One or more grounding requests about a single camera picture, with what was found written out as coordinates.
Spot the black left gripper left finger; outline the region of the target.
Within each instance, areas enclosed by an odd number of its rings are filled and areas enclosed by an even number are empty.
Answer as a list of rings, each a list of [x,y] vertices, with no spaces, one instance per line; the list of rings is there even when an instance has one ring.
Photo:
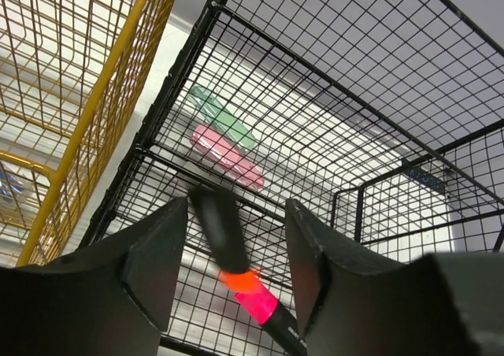
[[[2,268],[2,354],[155,355],[186,230],[187,201],[174,198],[46,265]]]

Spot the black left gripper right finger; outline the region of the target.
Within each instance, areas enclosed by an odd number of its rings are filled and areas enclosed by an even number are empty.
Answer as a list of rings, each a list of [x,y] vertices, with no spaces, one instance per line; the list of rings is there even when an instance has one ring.
[[[404,264],[285,206],[298,327],[311,355],[500,355],[503,256],[432,253]]]

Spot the orange black highlighter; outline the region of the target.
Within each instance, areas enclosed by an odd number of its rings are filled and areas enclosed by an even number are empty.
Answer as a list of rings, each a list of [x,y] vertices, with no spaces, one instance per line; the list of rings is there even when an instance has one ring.
[[[250,267],[234,194],[197,186],[190,189],[189,197],[220,269],[220,280],[234,292],[259,292],[260,282],[257,273]]]

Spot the pink black highlighter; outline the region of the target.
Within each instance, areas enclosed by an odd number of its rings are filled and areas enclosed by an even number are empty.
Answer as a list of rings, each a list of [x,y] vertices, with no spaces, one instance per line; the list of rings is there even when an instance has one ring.
[[[306,356],[306,342],[299,335],[296,318],[264,285],[253,293],[236,292],[242,308],[289,355]]]

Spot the pink correction tape dispenser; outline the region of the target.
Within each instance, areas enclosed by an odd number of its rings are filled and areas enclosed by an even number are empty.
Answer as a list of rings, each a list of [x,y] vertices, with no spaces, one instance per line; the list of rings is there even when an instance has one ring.
[[[255,191],[265,186],[262,171],[208,124],[200,124],[194,130],[190,143],[206,159],[215,162],[242,185]]]

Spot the green correction tape dispenser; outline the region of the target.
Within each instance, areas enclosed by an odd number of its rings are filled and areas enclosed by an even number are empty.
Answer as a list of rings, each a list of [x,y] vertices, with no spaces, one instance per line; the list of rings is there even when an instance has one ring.
[[[189,89],[187,99],[215,131],[244,154],[257,146],[253,132],[232,114],[211,90],[195,83]]]

